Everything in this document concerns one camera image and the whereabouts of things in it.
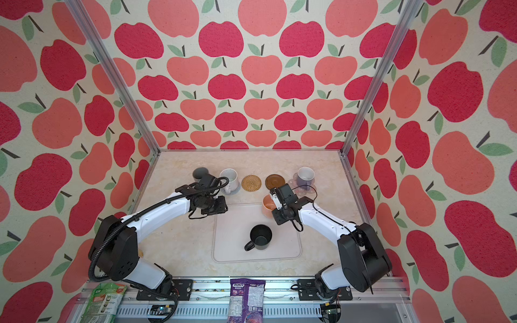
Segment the grey mug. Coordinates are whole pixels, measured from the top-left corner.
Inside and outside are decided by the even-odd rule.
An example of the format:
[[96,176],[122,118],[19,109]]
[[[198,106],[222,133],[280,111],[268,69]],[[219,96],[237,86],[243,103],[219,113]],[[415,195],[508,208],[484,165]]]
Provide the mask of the grey mug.
[[209,170],[205,167],[199,167],[194,169],[192,176],[195,182],[199,182],[206,174],[209,173]]

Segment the round grey felt coaster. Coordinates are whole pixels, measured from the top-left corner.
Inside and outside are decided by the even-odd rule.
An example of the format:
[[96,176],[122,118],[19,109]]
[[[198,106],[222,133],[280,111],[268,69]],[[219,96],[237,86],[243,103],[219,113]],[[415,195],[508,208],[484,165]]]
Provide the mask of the round grey felt coaster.
[[225,194],[226,194],[226,195],[235,195],[235,194],[237,194],[237,193],[239,193],[239,192],[240,192],[241,188],[242,188],[242,187],[241,187],[241,185],[239,184],[236,190],[234,190],[234,191],[232,191],[232,192],[230,192],[230,193],[225,193]]

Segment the round woven rattan coaster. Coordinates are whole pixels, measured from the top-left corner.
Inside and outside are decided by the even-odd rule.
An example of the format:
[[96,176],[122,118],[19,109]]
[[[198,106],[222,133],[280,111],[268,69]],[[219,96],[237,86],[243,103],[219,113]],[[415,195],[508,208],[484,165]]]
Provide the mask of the round woven rattan coaster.
[[255,192],[262,187],[262,181],[257,175],[251,174],[242,179],[241,186],[247,192]]

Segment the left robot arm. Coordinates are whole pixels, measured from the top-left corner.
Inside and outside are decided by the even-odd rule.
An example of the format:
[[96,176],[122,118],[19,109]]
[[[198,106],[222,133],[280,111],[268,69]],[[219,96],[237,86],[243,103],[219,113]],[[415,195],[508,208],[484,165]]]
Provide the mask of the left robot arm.
[[228,211],[226,199],[219,196],[230,184],[229,178],[204,174],[200,181],[182,185],[164,200],[142,211],[122,217],[111,215],[101,221],[88,253],[91,282],[122,281],[160,299],[177,296],[172,275],[161,266],[141,258],[139,244],[173,219],[195,211],[201,219]]

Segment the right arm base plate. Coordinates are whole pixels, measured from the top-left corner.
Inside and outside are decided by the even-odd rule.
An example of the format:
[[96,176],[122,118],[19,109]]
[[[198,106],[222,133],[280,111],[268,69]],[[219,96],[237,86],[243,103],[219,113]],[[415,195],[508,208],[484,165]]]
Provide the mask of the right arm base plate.
[[300,301],[351,301],[353,296],[349,287],[330,290],[320,279],[299,279],[291,286],[298,293]]

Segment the round brown wooden coaster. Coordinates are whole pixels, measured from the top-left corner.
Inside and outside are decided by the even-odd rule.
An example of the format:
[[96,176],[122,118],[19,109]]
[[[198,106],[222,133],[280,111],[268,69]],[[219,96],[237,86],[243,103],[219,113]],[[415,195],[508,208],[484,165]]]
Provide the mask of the round brown wooden coaster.
[[285,183],[285,178],[279,174],[271,174],[265,180],[265,186],[269,191],[273,188],[282,187]]

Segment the peach orange mug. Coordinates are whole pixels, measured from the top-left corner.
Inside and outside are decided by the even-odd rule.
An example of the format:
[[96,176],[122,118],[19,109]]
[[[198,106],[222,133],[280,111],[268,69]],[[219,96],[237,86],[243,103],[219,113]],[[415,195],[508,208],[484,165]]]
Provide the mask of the peach orange mug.
[[266,195],[263,198],[262,213],[265,217],[273,219],[273,211],[276,209],[276,205],[270,195]]

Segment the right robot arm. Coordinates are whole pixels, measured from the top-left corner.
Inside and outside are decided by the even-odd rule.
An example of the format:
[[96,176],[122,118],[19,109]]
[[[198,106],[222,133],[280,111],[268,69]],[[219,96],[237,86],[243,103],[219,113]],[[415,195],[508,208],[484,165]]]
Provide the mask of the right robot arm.
[[288,184],[272,188],[270,197],[277,225],[290,222],[298,232],[311,227],[337,247],[340,263],[315,274],[316,293],[321,299],[336,297],[346,287],[358,292],[372,290],[374,283],[392,271],[393,264],[370,224],[358,225],[326,214],[313,199],[298,197]]

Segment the black mug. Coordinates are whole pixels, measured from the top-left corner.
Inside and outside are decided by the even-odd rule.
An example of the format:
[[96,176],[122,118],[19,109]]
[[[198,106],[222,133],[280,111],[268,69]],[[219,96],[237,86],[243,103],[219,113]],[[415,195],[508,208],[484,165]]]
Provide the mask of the black mug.
[[259,224],[254,226],[250,231],[250,241],[244,246],[246,252],[252,249],[265,250],[273,238],[273,232],[270,227]]

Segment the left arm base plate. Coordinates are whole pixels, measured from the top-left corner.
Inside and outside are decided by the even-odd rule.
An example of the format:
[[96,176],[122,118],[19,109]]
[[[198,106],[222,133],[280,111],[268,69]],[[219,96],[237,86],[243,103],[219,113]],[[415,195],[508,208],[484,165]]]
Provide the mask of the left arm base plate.
[[[189,301],[193,287],[192,279],[173,279],[172,280],[172,291],[178,298],[178,301]],[[138,301],[170,301],[165,297],[156,296],[153,293],[139,290],[136,299]]]

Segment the white lilac handled mug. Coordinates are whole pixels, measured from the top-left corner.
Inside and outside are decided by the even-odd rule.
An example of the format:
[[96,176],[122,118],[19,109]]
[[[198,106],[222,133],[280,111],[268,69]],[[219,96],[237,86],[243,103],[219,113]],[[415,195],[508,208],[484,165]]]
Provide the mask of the white lilac handled mug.
[[307,166],[301,167],[296,173],[296,184],[299,188],[309,191],[315,181],[315,171]]

